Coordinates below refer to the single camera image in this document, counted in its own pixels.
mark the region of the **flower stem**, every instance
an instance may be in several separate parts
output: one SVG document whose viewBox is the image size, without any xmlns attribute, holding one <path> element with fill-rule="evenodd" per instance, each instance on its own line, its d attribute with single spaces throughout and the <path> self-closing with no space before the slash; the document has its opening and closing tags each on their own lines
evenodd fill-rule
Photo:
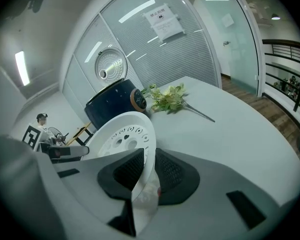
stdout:
<svg viewBox="0 0 300 240">
<path fill-rule="evenodd" d="M 183 106 L 185 106 L 186 108 L 189 108 L 191 110 L 194 110 L 195 112 L 199 113 L 200 115 L 202 115 L 203 117 L 205 117 L 206 119 L 212 121 L 212 122 L 216 122 L 215 120 L 213 120 L 212 118 L 210 118 L 209 116 L 205 115 L 204 113 L 200 112 L 199 110 L 195 109 L 193 106 L 189 105 L 184 99 L 182 99 L 181 104 Z"/>
</svg>

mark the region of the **ceiling spotlight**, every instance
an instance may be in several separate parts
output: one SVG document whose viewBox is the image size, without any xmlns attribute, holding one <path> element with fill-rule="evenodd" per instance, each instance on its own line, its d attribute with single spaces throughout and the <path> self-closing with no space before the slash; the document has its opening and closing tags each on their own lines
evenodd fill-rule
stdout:
<svg viewBox="0 0 300 240">
<path fill-rule="evenodd" d="M 271 16 L 271 20 L 280 20 L 280 17 L 279 17 L 279 15 L 278 14 L 272 14 L 272 16 Z"/>
</svg>

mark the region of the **white wall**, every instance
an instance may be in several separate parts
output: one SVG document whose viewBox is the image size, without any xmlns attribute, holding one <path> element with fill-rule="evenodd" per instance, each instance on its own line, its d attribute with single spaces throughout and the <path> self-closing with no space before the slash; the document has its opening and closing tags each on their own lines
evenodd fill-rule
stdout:
<svg viewBox="0 0 300 240">
<path fill-rule="evenodd" d="M 76 132 L 84 126 L 77 114 L 70 107 L 61 92 L 56 92 L 42 100 L 29 105 L 18 116 L 10 136 L 22 140 L 29 124 L 37 125 L 37 115 L 48 114 L 47 127 L 57 128 L 63 135 L 68 134 L 69 140 Z"/>
<path fill-rule="evenodd" d="M 26 98 L 0 67 L 0 135 L 8 135 Z"/>
<path fill-rule="evenodd" d="M 300 42 L 300 29 L 293 19 L 272 20 L 270 23 L 273 26 L 259 26 L 262 39 L 283 39 Z"/>
</svg>

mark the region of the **printed notice sign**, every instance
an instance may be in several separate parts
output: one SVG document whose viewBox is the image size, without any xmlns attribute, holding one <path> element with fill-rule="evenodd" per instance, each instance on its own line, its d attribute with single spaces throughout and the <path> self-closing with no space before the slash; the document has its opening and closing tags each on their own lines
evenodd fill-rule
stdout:
<svg viewBox="0 0 300 240">
<path fill-rule="evenodd" d="M 185 32 L 167 4 L 146 12 L 144 16 L 161 41 L 180 32 Z"/>
</svg>

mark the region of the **glass door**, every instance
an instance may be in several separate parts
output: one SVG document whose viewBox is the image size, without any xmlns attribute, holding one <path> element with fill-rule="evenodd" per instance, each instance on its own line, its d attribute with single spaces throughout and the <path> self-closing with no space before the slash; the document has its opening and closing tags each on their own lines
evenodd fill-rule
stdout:
<svg viewBox="0 0 300 240">
<path fill-rule="evenodd" d="M 230 68 L 231 81 L 257 94 L 259 65 L 255 40 L 248 20 L 237 0 L 200 0 L 216 33 L 223 40 L 223 48 L 217 52 L 220 64 Z"/>
</svg>

